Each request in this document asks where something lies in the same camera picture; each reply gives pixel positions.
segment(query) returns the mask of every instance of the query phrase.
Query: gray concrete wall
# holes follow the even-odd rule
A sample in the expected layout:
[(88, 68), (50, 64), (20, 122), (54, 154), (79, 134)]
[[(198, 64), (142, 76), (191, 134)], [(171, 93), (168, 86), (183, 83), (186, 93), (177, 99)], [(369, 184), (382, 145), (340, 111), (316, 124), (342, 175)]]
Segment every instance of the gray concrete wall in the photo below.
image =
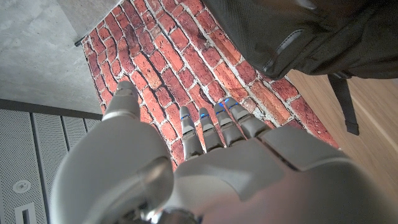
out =
[(77, 33), (76, 41), (90, 33), (121, 0), (58, 0)]
[[(64, 1), (63, 7), (85, 1), (89, 2)], [(81, 21), (91, 17), (86, 26), (78, 27), (79, 20), (74, 21), (79, 32), (94, 28), (117, 4), (108, 2), (108, 8), (94, 10), (96, 17), (90, 13), (80, 17)], [(0, 1), (0, 98), (101, 113), (83, 49), (74, 46), (81, 36), (63, 7), (56, 0)]]

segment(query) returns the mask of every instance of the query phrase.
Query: robot finger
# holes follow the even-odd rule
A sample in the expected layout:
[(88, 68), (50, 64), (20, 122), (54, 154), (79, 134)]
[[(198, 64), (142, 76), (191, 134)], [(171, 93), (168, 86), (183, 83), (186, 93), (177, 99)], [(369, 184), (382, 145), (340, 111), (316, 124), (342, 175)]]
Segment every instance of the robot finger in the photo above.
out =
[(234, 98), (228, 97), (224, 102), (248, 139), (257, 137), (263, 131), (270, 129), (264, 122), (244, 109)]
[(203, 154), (203, 149), (199, 141), (195, 124), (191, 119), (191, 114), (186, 106), (180, 108), (182, 144), (184, 150), (184, 159), (187, 161), (194, 156)]
[(229, 117), (228, 113), (225, 111), (222, 103), (217, 103), (216, 105), (214, 105), (214, 111), (216, 113), (221, 132), (223, 133), (225, 144), (228, 147), (230, 147), (237, 141), (245, 140), (243, 134), (240, 132), (233, 120)]
[(221, 142), (220, 136), (218, 135), (206, 108), (200, 108), (199, 114), (201, 128), (203, 130), (203, 138), (205, 140), (206, 152), (210, 152), (216, 148), (224, 147), (224, 144)]

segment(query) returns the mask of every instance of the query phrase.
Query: black fabric bag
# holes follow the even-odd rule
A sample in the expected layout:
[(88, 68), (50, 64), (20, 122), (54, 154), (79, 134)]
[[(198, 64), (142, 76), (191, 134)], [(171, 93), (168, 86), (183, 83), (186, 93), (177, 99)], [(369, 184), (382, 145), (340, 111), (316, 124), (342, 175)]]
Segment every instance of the black fabric bag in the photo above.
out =
[(329, 74), (359, 134), (346, 78), (398, 77), (398, 1), (202, 0), (243, 57), (277, 80)]

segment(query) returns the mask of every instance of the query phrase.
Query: wooden floor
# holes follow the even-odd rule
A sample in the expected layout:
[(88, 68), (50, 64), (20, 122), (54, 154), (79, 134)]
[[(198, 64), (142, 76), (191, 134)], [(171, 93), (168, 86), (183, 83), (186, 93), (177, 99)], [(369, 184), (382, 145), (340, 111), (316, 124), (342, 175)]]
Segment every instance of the wooden floor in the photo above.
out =
[(328, 78), (291, 70), (288, 77), (340, 148), (362, 165), (398, 202), (398, 82), (348, 80), (359, 136), (346, 132), (344, 116)]

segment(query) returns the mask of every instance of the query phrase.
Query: brick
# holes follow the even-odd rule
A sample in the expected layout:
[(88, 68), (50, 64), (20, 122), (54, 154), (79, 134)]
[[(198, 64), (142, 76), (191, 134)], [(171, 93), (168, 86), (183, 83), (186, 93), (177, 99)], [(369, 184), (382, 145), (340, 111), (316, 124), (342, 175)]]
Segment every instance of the brick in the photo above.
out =
[(180, 119), (180, 111), (177, 108), (175, 103), (171, 104), (169, 107), (165, 109), (167, 116), (169, 116), (169, 121), (176, 130), (179, 137), (182, 137), (181, 130), (181, 119)]
[(145, 13), (143, 13), (142, 19), (144, 20), (148, 30), (151, 30), (152, 28), (155, 27), (156, 21), (152, 17), (152, 15), (150, 14), (149, 11), (146, 11)]
[(236, 66), (236, 69), (244, 84), (253, 82), (257, 77), (256, 71), (254, 71), (253, 67), (247, 61), (243, 61), (240, 65)]
[(183, 12), (183, 13), (181, 13), (181, 15), (179, 15), (177, 17), (177, 19), (180, 22), (184, 31), (187, 33), (187, 35), (191, 39), (192, 43), (198, 49), (204, 48), (207, 40), (203, 36), (203, 34), (200, 32), (198, 26), (195, 24), (192, 17), (188, 13)]
[(120, 38), (122, 38), (123, 33), (122, 33), (122, 30), (120, 29), (118, 23), (116, 22), (116, 19), (113, 17), (113, 15), (111, 13), (109, 13), (105, 17), (105, 22), (108, 25), (114, 39), (116, 41), (119, 41)]
[(98, 35), (101, 38), (101, 40), (105, 40), (105, 39), (107, 39), (108, 37), (111, 36), (111, 34), (109, 33), (109, 30), (107, 28), (105, 28), (105, 27), (100, 28), (98, 30)]
[(126, 13), (126, 16), (130, 19), (132, 26), (134, 28), (141, 26), (142, 20), (130, 1), (123, 1), (122, 7), (124, 9), (124, 12)]
[(102, 43), (100, 37), (98, 36), (97, 30), (93, 29), (90, 33), (91, 43), (93, 44), (93, 48), (97, 54), (103, 52), (105, 50), (105, 46)]
[(160, 130), (162, 131), (164, 138), (169, 142), (173, 141), (177, 137), (174, 128), (169, 122), (164, 123)]
[(224, 137), (223, 137), (223, 132), (221, 131), (221, 128), (220, 128), (219, 124), (216, 124), (215, 127), (216, 127), (216, 130), (217, 130), (218, 136), (221, 139), (221, 142), (223, 142), (223, 146), (225, 146), (225, 140), (224, 140)]
[(267, 83), (270, 83), (270, 82), (272, 81), (270, 78), (268, 78), (268, 77), (265, 76), (264, 74), (261, 74), (261, 73), (259, 73), (258, 71), (257, 71), (256, 73), (257, 73), (257, 75), (260, 74), (260, 76), (259, 76), (260, 80), (265, 81), (265, 82), (267, 82)]
[(166, 61), (163, 59), (163, 56), (156, 50), (149, 58), (154, 67), (158, 72), (161, 72), (163, 68), (166, 66)]
[(172, 12), (177, 7), (174, 0), (162, 0), (162, 2), (168, 12)]
[(164, 120), (164, 115), (162, 108), (160, 107), (159, 102), (156, 100), (154, 94), (149, 88), (145, 88), (142, 91), (142, 97), (144, 98), (144, 101), (148, 106), (149, 112), (158, 123), (161, 123)]
[(101, 76), (95, 79), (95, 85), (97, 86), (98, 91), (103, 91), (105, 89), (105, 83)]
[(213, 110), (213, 104), (211, 104), (210, 100), (207, 98), (203, 90), (200, 88), (199, 85), (195, 85), (190, 91), (189, 94), (191, 95), (193, 101), (196, 103), (198, 108), (206, 108), (209, 112), (210, 118), (213, 123), (217, 123), (216, 114)]
[(264, 123), (271, 129), (275, 129), (275, 125), (270, 120), (265, 120)]
[(102, 114), (105, 114), (105, 111), (106, 111), (105, 105), (101, 105), (101, 111), (102, 111)]
[(83, 50), (85, 51), (86, 56), (93, 53), (93, 49), (91, 48), (91, 44), (89, 42), (83, 44)]
[(275, 81), (271, 84), (271, 87), (284, 101), (299, 94), (296, 88), (285, 78)]
[(105, 90), (101, 93), (101, 97), (102, 97), (102, 99), (105, 101), (106, 105), (108, 105), (109, 102), (112, 100), (112, 94), (111, 94), (107, 89), (105, 89)]
[(303, 127), (301, 126), (301, 124), (296, 119), (293, 119), (293, 120), (289, 121), (285, 125), (293, 127), (293, 128), (304, 130)]
[(338, 148), (337, 143), (312, 111), (311, 107), (300, 97), (291, 102), (291, 107), (302, 124), (318, 139), (325, 141), (331, 146)]
[(119, 75), (119, 73), (121, 72), (122, 68), (120, 66), (120, 62), (118, 59), (116, 59), (113, 63), (112, 63), (112, 73), (113, 75), (116, 77)]
[(154, 12), (161, 8), (159, 0), (147, 0), (147, 2)]
[(214, 47), (203, 49), (201, 51), (201, 54), (203, 55), (203, 57), (211, 67), (216, 66), (221, 59), (220, 54), (217, 52), (217, 50)]
[(134, 58), (134, 63), (139, 67), (143, 76), (148, 81), (148, 84), (152, 89), (155, 90), (162, 84), (154, 68), (152, 68), (152, 65), (148, 62), (148, 60), (142, 53)]
[(113, 62), (117, 54), (116, 43), (114, 39), (109, 38), (108, 40), (105, 40), (105, 46), (106, 46), (106, 55), (108, 56), (108, 60), (110, 62)]
[(153, 122), (152, 116), (148, 112), (148, 108), (146, 106), (140, 107), (140, 120), (144, 123)]
[(251, 91), (264, 105), (279, 125), (285, 123), (290, 118), (290, 113), (280, 100), (271, 93), (267, 87), (257, 81), (251, 87)]
[(141, 103), (142, 103), (142, 98), (140, 95), (138, 95), (138, 104), (141, 105)]
[(152, 54), (152, 52), (155, 50), (154, 43), (150, 39), (150, 35), (149, 35), (148, 31), (144, 31), (139, 36), (139, 42), (141, 44), (142, 51), (145, 52), (147, 55)]
[(172, 68), (177, 72), (183, 67), (183, 62), (178, 53), (174, 50), (171, 43), (164, 37), (159, 35), (155, 39), (155, 43), (159, 50), (164, 54), (165, 58), (170, 62)]
[(160, 87), (159, 89), (157, 89), (155, 94), (157, 99), (159, 100), (160, 105), (163, 107), (165, 107), (172, 101), (168, 91), (164, 87)]
[(178, 165), (185, 162), (184, 150), (181, 140), (178, 140), (175, 143), (173, 143), (170, 151)]
[(184, 11), (184, 7), (182, 7), (181, 5), (178, 5), (174, 10), (173, 10), (173, 16), (177, 17), (181, 14), (181, 12)]
[(98, 65), (102, 65), (106, 59), (106, 52), (102, 52), (97, 56)]
[(180, 82), (178, 81), (177, 77), (173, 74), (171, 69), (167, 69), (162, 73), (162, 79), (169, 88), (171, 94), (174, 96), (175, 101), (180, 106), (183, 106), (190, 101), (187, 93), (185, 92), (184, 88), (181, 86)]
[(197, 19), (206, 33), (210, 33), (217, 27), (214, 19), (211, 17), (208, 11), (201, 12), (199, 15), (197, 15)]
[(240, 61), (241, 54), (227, 36), (225, 36), (224, 32), (219, 29), (215, 30), (210, 34), (210, 38), (233, 65), (236, 65)]
[(119, 79), (119, 82), (124, 82), (124, 81), (131, 82), (130, 79), (129, 79), (129, 77), (128, 77), (127, 75), (123, 75), (123, 77), (121, 77), (121, 78)]
[(134, 71), (134, 73), (131, 75), (131, 79), (134, 82), (134, 84), (136, 84), (138, 90), (143, 90), (147, 85), (147, 82), (144, 80), (142, 75), (137, 71)]
[(119, 22), (120, 28), (124, 29), (129, 24), (130, 21), (127, 19), (125, 13), (121, 13), (120, 15), (116, 16), (116, 20)]
[(116, 91), (118, 83), (116, 83), (111, 73), (111, 67), (108, 62), (101, 65), (102, 74), (104, 74), (105, 82), (108, 85), (109, 90), (114, 93)]
[(253, 101), (252, 98), (247, 98), (243, 101), (242, 106), (249, 112), (253, 113), (253, 111), (256, 109), (257, 105)]
[(122, 12), (122, 8), (120, 6), (116, 6), (114, 9), (112, 9), (112, 13), (116, 16)]
[(132, 64), (131, 58), (129, 56), (129, 51), (127, 49), (127, 43), (126, 40), (121, 39), (118, 43), (118, 50), (119, 50), (119, 60), (122, 65), (122, 67), (127, 71), (128, 73), (131, 73), (134, 71), (135, 67)]
[(236, 101), (241, 101), (245, 98), (248, 93), (242, 87), (238, 79), (232, 73), (231, 69), (223, 62), (219, 64), (215, 69), (214, 72), (216, 73), (220, 82), (225, 86), (225, 88), (229, 91), (231, 96), (235, 98)]
[(209, 89), (209, 95), (214, 102), (218, 102), (220, 99), (225, 97), (225, 91), (217, 81), (213, 81), (207, 87)]
[(213, 75), (203, 60), (199, 57), (198, 52), (191, 45), (184, 50), (183, 56), (203, 85), (207, 85), (213, 81)]
[(159, 34), (162, 33), (162, 30), (158, 25), (156, 25), (151, 31), (150, 34), (152, 35), (153, 38), (156, 38)]
[(136, 6), (139, 14), (142, 14), (147, 10), (144, 0), (135, 0), (134, 5)]
[(87, 61), (88, 61), (88, 66), (91, 69), (91, 73), (93, 74), (93, 77), (97, 77), (100, 74), (100, 67), (98, 66), (97, 63), (97, 55), (91, 54), (87, 56)]
[(197, 134), (198, 134), (198, 137), (199, 137), (200, 144), (203, 147), (206, 144), (205, 144), (205, 138), (203, 137), (203, 129), (201, 128), (201, 123), (199, 123), (195, 128), (197, 130)]
[(104, 21), (101, 21), (98, 25), (97, 25), (97, 29), (101, 28), (104, 26)]
[(174, 44), (178, 47), (178, 49), (182, 50), (186, 47), (189, 43), (188, 38), (182, 32), (180, 28), (177, 28), (170, 34), (171, 39), (173, 40)]
[(189, 7), (193, 15), (196, 15), (203, 10), (203, 4), (201, 3), (200, 0), (184, 1), (184, 4), (186, 4)]
[(156, 19), (161, 18), (166, 12), (162, 9), (156, 14)]
[(164, 27), (164, 30), (169, 33), (174, 27), (175, 27), (175, 22), (173, 21), (173, 19), (167, 15), (164, 14), (160, 19), (159, 22), (162, 24), (162, 26)]
[(195, 107), (195, 105), (191, 102), (185, 106), (188, 108), (189, 113), (191, 114), (192, 121), (194, 123), (197, 122), (199, 120), (199, 112), (198, 112), (197, 108)]
[(127, 46), (129, 46), (130, 56), (134, 57), (141, 49), (138, 38), (131, 26), (127, 26), (123, 31), (124, 35), (126, 36)]
[(189, 88), (193, 84), (193, 75), (188, 69), (182, 70), (178, 76), (185, 88)]

